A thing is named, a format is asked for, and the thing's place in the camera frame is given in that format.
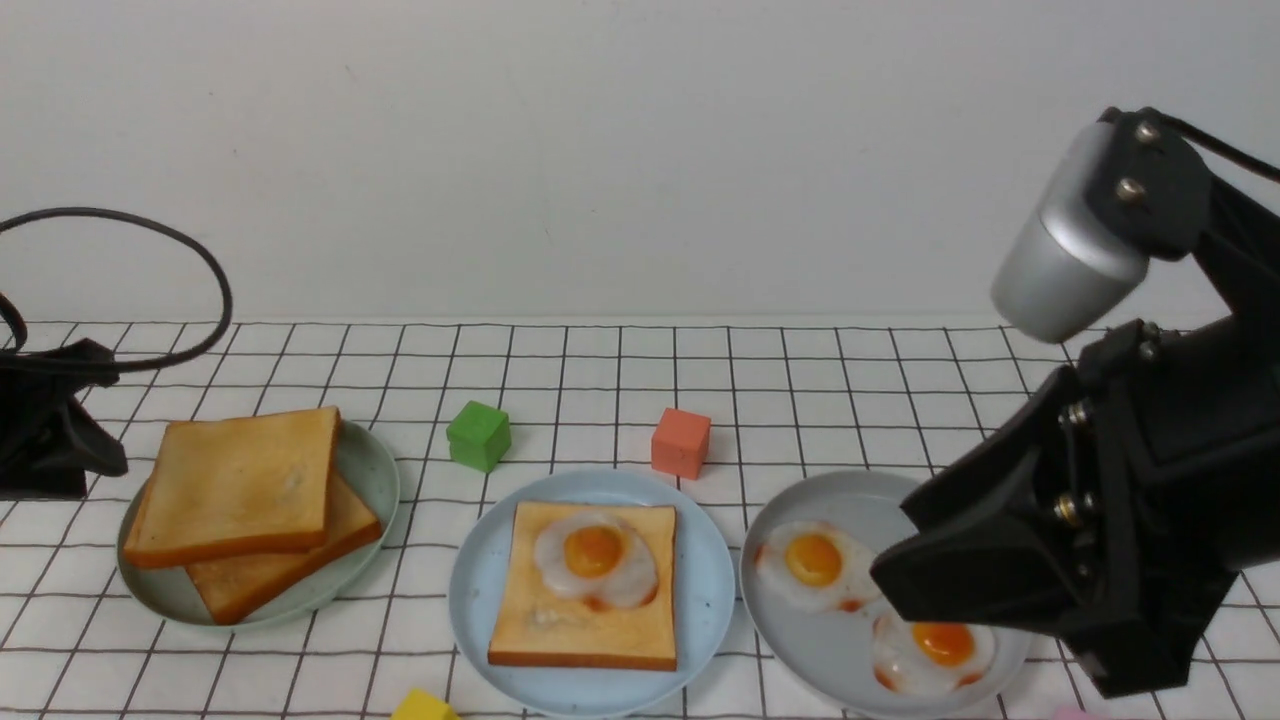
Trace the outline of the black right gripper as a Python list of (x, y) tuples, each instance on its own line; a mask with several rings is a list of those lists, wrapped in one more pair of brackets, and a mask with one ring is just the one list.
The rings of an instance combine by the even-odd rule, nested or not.
[(1088, 208), (1149, 261), (1193, 258), (1228, 314), (1087, 345), (901, 502), (916, 530), (870, 575), (908, 620), (1060, 639), (1114, 698), (1184, 685), (1239, 574), (1277, 560), (1277, 215), (1201, 154), (1277, 169), (1153, 108), (1096, 122)]

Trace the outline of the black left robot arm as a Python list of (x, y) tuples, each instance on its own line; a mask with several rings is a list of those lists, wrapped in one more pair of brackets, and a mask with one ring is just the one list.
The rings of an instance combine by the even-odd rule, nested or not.
[(78, 400), (91, 386), (110, 387), (116, 373), (88, 375), (3, 368), (1, 498), (81, 500), (90, 475), (123, 477), (128, 460)]

